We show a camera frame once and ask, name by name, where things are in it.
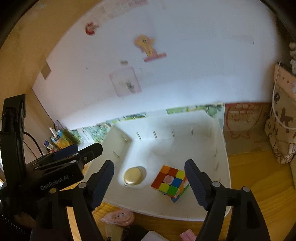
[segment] wooden desk surface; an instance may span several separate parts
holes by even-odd
[[[253,152],[229,156],[232,188],[251,188],[265,218],[271,241],[282,241],[296,221],[296,191],[288,164],[276,162],[272,151]],[[103,235],[104,223],[100,219],[117,208],[103,203],[93,212]],[[74,240],[80,240],[72,208],[68,208]],[[176,221],[136,213],[135,224],[153,230],[168,240],[181,240],[179,235],[187,229],[197,234],[202,222]],[[220,240],[227,235],[230,221],[228,214],[223,223]]]

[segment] cartoon drawing on box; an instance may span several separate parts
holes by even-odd
[[[146,52],[147,58],[144,58],[145,62],[166,57],[166,53],[158,54],[157,51],[152,47],[154,44],[154,39],[150,39],[143,34],[138,36],[134,43],[142,50],[142,52]]]
[[[274,95],[274,102],[277,104],[278,100],[280,99],[279,93],[275,93]],[[279,127],[281,126],[278,123],[276,116],[279,116],[278,111],[273,112],[273,109],[270,110],[266,126],[265,126],[265,133],[269,138],[271,148],[274,152],[274,156],[279,163],[288,163],[292,160],[292,158],[296,154],[296,143],[287,142],[286,139],[282,140],[281,138],[285,135],[283,133],[279,134]],[[284,123],[286,126],[289,126],[289,122],[293,122],[293,117],[286,115],[286,108],[282,107],[280,122]],[[290,133],[290,130],[285,128],[285,133]]]
[[[231,133],[231,138],[237,139],[242,136],[250,139],[249,131],[256,125],[261,116],[262,103],[226,104],[226,107],[228,107],[228,110],[225,122]]]
[[[94,24],[93,22],[89,22],[86,26],[85,26],[85,32],[87,35],[95,35],[95,31],[96,29],[99,28],[99,25]]]

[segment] paper bag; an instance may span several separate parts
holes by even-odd
[[[286,92],[276,85],[273,96],[275,114],[284,125],[296,127],[296,102]],[[271,108],[265,133],[269,138],[274,156],[279,163],[290,162],[296,154],[296,130],[283,127],[275,118]]]

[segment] white tray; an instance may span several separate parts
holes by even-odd
[[[184,170],[185,161],[193,159],[212,181],[231,187],[222,131],[218,120],[203,110],[119,122],[102,145],[103,154],[92,161],[84,181],[105,160],[113,161],[115,173],[104,201],[134,212],[176,220],[205,219],[207,212],[191,188],[173,203],[150,186],[163,165]],[[138,185],[125,186],[123,175],[131,167],[140,167],[145,178]]]

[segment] colorful cube sticker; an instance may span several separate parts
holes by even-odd
[[[151,187],[169,196],[175,203],[189,187],[189,182],[184,171],[163,166]]]

